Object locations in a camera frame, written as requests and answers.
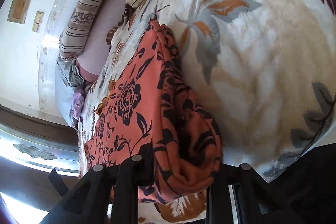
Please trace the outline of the cream leaf-pattern blanket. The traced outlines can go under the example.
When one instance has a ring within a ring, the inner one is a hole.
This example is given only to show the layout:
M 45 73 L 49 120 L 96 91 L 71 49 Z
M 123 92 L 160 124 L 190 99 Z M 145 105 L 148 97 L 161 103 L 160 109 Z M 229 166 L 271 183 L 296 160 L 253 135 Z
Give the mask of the cream leaf-pattern blanket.
M 220 164 L 271 182 L 335 132 L 335 0 L 127 0 L 79 122 L 81 174 L 97 107 L 152 20 L 173 33 L 183 81 L 218 126 Z

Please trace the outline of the lilac floral cloth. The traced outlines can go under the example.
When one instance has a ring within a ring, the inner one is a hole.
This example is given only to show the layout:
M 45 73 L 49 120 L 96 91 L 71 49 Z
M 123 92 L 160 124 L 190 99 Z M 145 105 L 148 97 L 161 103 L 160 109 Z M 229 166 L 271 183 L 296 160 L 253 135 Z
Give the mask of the lilac floral cloth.
M 84 101 L 85 101 L 85 92 L 83 89 L 78 89 L 72 96 L 71 109 L 70 109 L 70 116 L 77 121 L 81 116 Z

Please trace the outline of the pink bed headboard cushion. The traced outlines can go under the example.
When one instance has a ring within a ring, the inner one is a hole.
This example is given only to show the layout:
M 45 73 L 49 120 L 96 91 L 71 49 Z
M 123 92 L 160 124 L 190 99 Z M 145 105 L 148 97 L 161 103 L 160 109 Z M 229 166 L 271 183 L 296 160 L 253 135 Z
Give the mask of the pink bed headboard cushion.
M 76 60 L 81 77 L 93 83 L 100 75 L 109 55 L 108 32 L 117 27 L 126 0 L 104 0 L 93 21 L 83 52 Z

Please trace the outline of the beige wall switch plate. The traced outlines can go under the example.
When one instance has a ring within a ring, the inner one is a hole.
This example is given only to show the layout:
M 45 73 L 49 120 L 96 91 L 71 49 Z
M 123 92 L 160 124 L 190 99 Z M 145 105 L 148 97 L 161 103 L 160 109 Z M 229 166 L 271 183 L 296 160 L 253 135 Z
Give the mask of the beige wall switch plate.
M 37 11 L 35 18 L 34 18 L 34 22 L 33 22 L 33 27 L 32 27 L 33 32 L 38 32 L 39 27 L 43 21 L 43 16 L 44 16 L 44 12 Z

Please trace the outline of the orange floral black-patterned garment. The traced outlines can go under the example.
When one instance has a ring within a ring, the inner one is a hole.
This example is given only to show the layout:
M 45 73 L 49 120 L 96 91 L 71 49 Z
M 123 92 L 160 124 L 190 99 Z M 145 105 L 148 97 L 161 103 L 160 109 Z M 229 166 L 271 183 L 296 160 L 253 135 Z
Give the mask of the orange floral black-patterned garment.
M 150 21 L 96 113 L 94 134 L 84 145 L 88 168 L 119 165 L 152 144 L 154 184 L 139 188 L 141 202 L 168 203 L 213 182 L 222 159 L 219 129 L 183 81 L 168 26 Z

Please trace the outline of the grey-blue pillow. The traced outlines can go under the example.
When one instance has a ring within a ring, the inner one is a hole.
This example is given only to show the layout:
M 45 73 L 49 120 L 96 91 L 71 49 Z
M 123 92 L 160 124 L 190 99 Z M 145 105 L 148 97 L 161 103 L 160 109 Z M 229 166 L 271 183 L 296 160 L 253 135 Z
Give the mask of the grey-blue pillow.
M 67 124 L 76 128 L 78 121 L 70 116 L 71 100 L 78 89 L 84 90 L 85 80 L 80 76 L 76 61 L 65 61 L 60 56 L 56 60 L 55 100 Z

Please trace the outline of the striped floral bolster pillow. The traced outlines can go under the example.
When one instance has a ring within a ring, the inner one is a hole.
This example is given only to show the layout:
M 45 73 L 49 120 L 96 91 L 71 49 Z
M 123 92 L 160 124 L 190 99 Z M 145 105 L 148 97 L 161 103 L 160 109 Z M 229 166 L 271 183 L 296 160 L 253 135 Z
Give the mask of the striped floral bolster pillow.
M 93 21 L 103 0 L 78 0 L 68 24 L 60 36 L 60 57 L 77 59 L 84 50 Z

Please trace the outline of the gold wall plaque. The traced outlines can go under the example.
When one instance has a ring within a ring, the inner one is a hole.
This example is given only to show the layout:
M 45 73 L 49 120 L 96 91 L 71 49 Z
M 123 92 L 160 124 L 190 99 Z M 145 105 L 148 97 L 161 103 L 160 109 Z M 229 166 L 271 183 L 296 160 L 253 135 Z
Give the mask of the gold wall plaque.
M 25 24 L 27 11 L 31 0 L 13 0 L 7 20 L 9 22 Z

